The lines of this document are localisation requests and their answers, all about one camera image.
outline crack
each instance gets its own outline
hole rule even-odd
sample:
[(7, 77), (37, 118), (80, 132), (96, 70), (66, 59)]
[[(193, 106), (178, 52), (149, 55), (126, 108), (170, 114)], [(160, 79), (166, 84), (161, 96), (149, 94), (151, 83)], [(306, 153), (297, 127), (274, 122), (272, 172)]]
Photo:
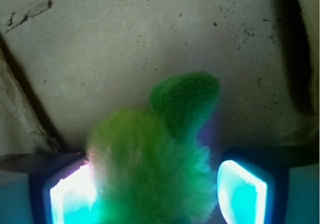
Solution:
[(52, 4), (53, 0), (36, 0), (24, 10), (0, 17), (0, 30), (7, 33), (27, 21), (28, 18), (33, 18), (47, 11), (51, 8)]

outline dark stain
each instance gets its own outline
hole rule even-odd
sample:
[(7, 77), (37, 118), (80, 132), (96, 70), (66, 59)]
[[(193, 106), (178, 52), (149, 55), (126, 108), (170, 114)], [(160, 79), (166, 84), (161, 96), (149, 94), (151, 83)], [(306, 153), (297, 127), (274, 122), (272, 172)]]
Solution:
[(276, 101), (274, 101), (273, 99), (270, 99), (271, 100), (271, 102), (273, 102), (274, 104), (278, 104), (278, 102), (276, 102)]
[(258, 87), (261, 88), (260, 83), (261, 83), (261, 78), (258, 77), (258, 81), (256, 82), (258, 84)]

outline green fur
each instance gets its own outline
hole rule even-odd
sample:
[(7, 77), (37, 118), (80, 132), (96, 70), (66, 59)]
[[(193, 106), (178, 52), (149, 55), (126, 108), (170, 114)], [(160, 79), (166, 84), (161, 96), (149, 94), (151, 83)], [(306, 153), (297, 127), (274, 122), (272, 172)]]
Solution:
[(173, 135), (194, 137), (212, 113), (219, 96), (217, 79), (206, 72), (169, 77), (150, 94), (154, 110), (166, 116)]
[(194, 135), (218, 93), (217, 80), (203, 72), (173, 77), (152, 91), (154, 110), (118, 110), (93, 129), (87, 153), (98, 196), (94, 222), (209, 218), (217, 202), (215, 173), (209, 149)]

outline green knitted ear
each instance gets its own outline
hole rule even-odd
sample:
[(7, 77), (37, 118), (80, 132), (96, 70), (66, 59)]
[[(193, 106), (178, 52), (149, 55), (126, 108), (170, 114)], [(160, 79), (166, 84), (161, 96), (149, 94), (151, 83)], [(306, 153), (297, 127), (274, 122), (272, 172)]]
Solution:
[(169, 77), (154, 86), (151, 107), (166, 117), (172, 134), (193, 137), (210, 117), (220, 93), (219, 82), (206, 72)]

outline green fluffy tuft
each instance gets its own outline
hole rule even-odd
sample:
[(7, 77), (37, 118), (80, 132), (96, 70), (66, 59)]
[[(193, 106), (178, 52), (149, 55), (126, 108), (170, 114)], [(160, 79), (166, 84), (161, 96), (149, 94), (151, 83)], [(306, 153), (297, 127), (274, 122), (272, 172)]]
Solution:
[(88, 158), (98, 196), (94, 222), (205, 221), (216, 205), (209, 149), (174, 137), (158, 112), (112, 113), (89, 136)]

